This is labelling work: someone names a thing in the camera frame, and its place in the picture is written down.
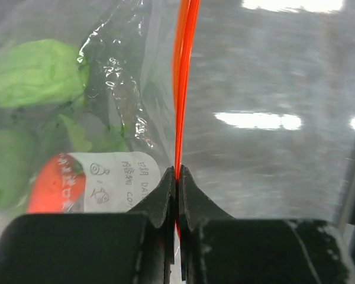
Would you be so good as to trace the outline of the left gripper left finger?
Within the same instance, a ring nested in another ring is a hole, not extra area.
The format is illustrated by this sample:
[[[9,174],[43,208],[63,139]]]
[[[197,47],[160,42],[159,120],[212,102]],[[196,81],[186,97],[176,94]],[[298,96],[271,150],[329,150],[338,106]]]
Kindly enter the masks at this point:
[[[142,212],[149,217],[155,228],[164,223],[168,228],[175,225],[176,179],[173,167],[166,169],[158,185],[145,198],[127,211]]]

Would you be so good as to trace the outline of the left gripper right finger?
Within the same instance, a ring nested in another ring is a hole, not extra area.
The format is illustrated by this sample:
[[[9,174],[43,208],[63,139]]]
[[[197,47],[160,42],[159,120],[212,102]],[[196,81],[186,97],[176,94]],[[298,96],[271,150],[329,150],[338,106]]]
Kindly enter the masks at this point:
[[[177,180],[177,227],[180,233],[193,231],[198,223],[207,220],[233,220],[194,181],[191,171],[180,167]]]

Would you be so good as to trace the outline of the orange carrot toy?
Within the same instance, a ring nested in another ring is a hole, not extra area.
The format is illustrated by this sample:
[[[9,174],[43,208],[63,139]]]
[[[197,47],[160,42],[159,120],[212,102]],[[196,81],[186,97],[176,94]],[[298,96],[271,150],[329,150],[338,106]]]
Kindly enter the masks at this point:
[[[63,212],[85,191],[86,176],[75,173],[72,156],[60,153],[39,171],[30,192],[27,213]]]

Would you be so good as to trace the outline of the clear zip top bag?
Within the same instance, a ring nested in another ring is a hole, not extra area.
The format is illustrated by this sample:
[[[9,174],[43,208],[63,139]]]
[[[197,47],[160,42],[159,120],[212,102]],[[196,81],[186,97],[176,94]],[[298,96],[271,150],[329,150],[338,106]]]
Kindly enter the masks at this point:
[[[71,212],[127,211],[174,163],[178,1],[0,1],[0,50],[59,40],[89,63],[75,100],[0,108],[0,129],[67,115],[126,125],[128,151],[66,153],[86,176]],[[355,202],[355,1],[201,1],[182,163],[237,218],[310,218],[346,231]],[[0,234],[29,192],[0,210]]]

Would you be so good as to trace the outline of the small green fruit toy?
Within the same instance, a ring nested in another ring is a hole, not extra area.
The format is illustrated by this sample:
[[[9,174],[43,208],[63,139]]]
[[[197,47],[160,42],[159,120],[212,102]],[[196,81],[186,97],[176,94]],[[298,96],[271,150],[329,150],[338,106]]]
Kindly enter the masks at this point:
[[[0,108],[73,101],[88,80],[86,57],[59,40],[29,41],[0,50]]]

